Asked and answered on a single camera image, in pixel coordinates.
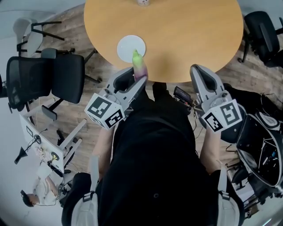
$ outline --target round wooden table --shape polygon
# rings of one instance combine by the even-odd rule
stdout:
[[[190,67],[200,64],[216,72],[236,54],[243,34],[237,0],[87,0],[87,34],[97,51],[119,69],[132,64],[117,55],[127,35],[141,37],[149,80],[191,81]]]

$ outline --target small cup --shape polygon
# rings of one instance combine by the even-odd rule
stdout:
[[[139,6],[148,6],[149,0],[137,0]]]

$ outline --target white plate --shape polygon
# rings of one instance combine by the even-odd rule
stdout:
[[[117,45],[117,54],[121,60],[132,63],[133,52],[137,50],[142,56],[145,55],[145,42],[136,35],[128,35],[122,38]]]

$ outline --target white chair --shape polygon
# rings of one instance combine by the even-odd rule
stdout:
[[[17,37],[17,52],[19,52],[19,56],[22,56],[23,52],[26,53],[24,55],[25,57],[31,57],[34,53],[41,53],[38,49],[45,36],[51,36],[64,41],[64,38],[43,31],[44,25],[56,23],[62,22],[38,23],[36,20],[30,18],[17,19],[14,23],[13,30]]]

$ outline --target black shirt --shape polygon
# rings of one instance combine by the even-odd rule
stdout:
[[[96,193],[99,225],[108,226],[207,225],[218,192],[195,152],[187,116],[153,107],[120,123]]]

